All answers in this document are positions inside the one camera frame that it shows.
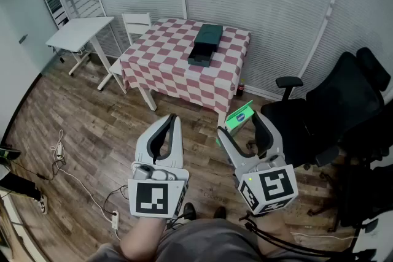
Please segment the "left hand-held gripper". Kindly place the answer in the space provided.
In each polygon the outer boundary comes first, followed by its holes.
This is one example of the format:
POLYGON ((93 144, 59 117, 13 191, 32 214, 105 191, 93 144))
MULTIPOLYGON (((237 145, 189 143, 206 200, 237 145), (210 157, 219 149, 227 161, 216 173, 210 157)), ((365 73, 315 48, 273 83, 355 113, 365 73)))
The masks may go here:
POLYGON ((131 215, 167 220, 179 216, 189 182, 189 172, 182 169, 183 152, 181 119, 175 114, 162 117, 141 134, 136 145, 139 162, 132 164, 133 177, 128 180, 131 215), (166 136, 168 151, 161 154, 166 136))

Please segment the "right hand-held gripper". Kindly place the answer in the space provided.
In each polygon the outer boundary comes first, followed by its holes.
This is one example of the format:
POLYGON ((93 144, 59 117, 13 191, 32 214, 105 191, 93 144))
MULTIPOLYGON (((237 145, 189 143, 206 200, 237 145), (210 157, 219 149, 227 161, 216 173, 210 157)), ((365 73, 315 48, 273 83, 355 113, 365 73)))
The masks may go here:
POLYGON ((260 112, 253 114, 252 122, 257 155, 244 153, 221 126, 217 127, 217 135, 236 168, 238 191, 250 212, 265 215, 288 206, 298 196, 298 187, 293 166, 283 158, 282 136, 278 129, 260 112), (258 156, 267 158, 259 160, 258 156))

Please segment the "green card packet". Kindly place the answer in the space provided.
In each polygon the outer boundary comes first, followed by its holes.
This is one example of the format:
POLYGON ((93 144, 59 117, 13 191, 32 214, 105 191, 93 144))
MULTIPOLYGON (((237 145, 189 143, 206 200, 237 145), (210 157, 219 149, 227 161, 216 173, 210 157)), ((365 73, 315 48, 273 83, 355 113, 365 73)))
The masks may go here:
POLYGON ((253 100, 247 102, 226 117, 223 112, 220 112, 217 126, 227 130, 231 136, 235 135, 254 114, 254 110, 251 108, 252 102, 253 100))

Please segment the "dark teal drawer box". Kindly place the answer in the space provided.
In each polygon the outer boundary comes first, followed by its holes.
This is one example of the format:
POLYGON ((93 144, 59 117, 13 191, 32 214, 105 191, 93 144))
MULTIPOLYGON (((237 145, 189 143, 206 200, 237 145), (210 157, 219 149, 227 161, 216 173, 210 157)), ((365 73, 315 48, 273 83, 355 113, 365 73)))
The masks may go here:
POLYGON ((187 59, 190 65, 210 67, 212 57, 219 48, 223 26, 203 24, 187 59))

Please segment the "person's left forearm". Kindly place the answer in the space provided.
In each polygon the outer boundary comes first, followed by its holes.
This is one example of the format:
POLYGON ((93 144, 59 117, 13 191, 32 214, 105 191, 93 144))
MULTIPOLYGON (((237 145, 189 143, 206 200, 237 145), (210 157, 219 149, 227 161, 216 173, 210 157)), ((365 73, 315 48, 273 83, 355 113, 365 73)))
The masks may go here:
POLYGON ((165 228, 165 219, 140 217, 120 241, 122 254, 131 262, 152 261, 165 228))

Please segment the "person's right forearm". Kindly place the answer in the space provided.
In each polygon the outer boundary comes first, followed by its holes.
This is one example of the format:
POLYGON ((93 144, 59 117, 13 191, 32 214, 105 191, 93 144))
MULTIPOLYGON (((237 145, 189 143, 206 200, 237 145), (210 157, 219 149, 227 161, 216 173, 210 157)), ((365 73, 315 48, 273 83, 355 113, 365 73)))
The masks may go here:
MULTIPOLYGON (((283 241, 294 243, 295 239, 284 221, 284 213, 281 210, 276 210, 267 213, 262 217, 255 219, 258 229, 277 237, 283 241)), ((281 249, 275 245, 258 238, 258 247, 262 255, 270 255, 281 249)))

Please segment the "person's left black shoe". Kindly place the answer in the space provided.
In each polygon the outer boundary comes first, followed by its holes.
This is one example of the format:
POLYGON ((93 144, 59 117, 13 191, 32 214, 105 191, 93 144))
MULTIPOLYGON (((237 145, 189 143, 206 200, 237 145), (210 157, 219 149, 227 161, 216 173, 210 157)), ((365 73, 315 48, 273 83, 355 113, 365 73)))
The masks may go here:
POLYGON ((186 204, 184 204, 183 213, 179 216, 179 218, 190 221, 197 219, 196 210, 191 202, 187 202, 186 204))

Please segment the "red white checkered tablecloth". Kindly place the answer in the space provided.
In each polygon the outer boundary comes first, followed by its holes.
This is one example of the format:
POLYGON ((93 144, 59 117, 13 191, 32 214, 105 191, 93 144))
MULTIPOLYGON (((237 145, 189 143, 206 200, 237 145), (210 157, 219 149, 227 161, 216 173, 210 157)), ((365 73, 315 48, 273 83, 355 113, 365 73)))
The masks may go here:
POLYGON ((235 95, 251 33, 225 26, 208 67, 188 57, 202 22, 159 19, 120 57, 126 87, 159 93, 226 113, 235 95))

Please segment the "black office chair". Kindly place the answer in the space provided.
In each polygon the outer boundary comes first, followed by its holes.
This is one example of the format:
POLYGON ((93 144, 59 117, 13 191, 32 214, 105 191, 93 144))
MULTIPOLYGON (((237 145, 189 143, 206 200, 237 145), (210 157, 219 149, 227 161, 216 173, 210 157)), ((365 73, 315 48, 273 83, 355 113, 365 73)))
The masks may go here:
POLYGON ((262 106, 261 113, 279 131, 287 163, 294 167, 333 164, 338 175, 328 180, 336 199, 336 226, 363 228, 365 221, 376 226, 378 215, 393 210, 393 166, 371 169, 371 163, 388 153, 387 139, 393 133, 393 103, 385 104, 382 92, 390 75, 368 48, 356 54, 344 52, 331 73, 303 99, 283 97, 262 106))

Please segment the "grey shorts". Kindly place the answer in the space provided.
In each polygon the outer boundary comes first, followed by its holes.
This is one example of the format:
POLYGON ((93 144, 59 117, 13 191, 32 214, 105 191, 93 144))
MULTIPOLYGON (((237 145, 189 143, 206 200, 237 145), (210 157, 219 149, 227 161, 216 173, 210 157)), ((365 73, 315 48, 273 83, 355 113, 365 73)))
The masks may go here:
MULTIPOLYGON (((197 219, 164 230, 155 257, 150 262, 317 262, 281 249, 262 255, 258 239, 224 219, 197 219)), ((119 244, 103 244, 86 262, 131 262, 119 244)))

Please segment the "white chair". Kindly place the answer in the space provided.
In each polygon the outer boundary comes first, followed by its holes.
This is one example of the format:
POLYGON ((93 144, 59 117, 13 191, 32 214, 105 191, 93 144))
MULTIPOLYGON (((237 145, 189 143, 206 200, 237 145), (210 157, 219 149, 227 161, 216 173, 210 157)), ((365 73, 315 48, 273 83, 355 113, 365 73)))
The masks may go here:
MULTIPOLYGON (((150 13, 123 13, 122 20, 130 45, 134 44, 133 36, 141 36, 152 26, 150 13)), ((122 80, 122 68, 118 58, 109 68, 111 75, 126 94, 126 88, 122 80)))

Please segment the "white desk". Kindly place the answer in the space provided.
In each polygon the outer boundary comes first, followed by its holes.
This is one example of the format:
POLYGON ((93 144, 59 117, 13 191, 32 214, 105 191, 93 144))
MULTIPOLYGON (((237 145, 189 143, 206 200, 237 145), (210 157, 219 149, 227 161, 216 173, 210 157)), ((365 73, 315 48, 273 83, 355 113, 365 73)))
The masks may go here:
POLYGON ((60 28, 45 44, 49 47, 60 48, 73 53, 79 52, 90 42, 107 71, 107 76, 98 85, 102 90, 105 84, 113 77, 110 63, 104 54, 96 35, 113 20, 113 17, 74 18, 60 28))

